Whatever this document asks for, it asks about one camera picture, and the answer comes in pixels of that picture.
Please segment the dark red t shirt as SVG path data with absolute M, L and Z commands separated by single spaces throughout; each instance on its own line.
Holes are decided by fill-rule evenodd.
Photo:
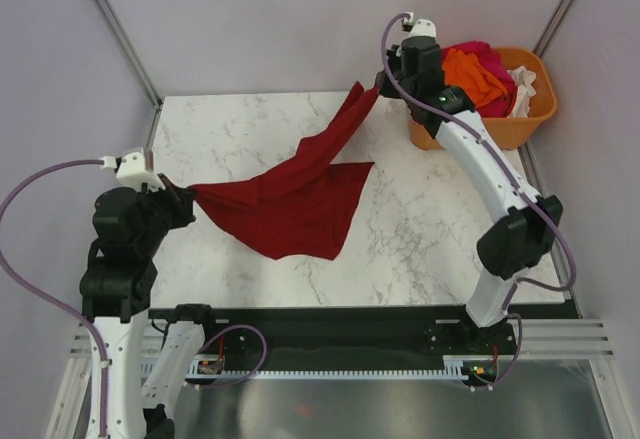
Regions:
M 326 128 L 302 138 L 295 154 L 251 179 L 195 184 L 195 201 L 221 230 L 274 260 L 341 252 L 372 162 L 336 163 L 371 112 L 378 89 L 357 82 Z

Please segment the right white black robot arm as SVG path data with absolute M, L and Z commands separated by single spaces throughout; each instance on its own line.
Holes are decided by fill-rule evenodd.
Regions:
M 449 85 L 435 39 L 413 36 L 381 48 L 376 83 L 383 96 L 402 99 L 411 117 L 457 161 L 492 221 L 476 243 L 482 270 L 458 327 L 467 351 L 483 351 L 506 320 L 516 281 L 550 253 L 563 206 L 522 178 L 486 130 L 473 101 Z

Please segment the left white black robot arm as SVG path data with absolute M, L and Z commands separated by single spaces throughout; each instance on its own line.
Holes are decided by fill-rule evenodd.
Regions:
M 170 231 L 194 222 L 194 199 L 193 191 L 166 181 L 157 191 L 118 187 L 95 202 L 97 237 L 80 281 L 92 360 L 89 438 L 174 437 L 174 409 L 192 360 L 218 344 L 210 307 L 179 305 L 159 358 L 142 375 L 153 259 Z

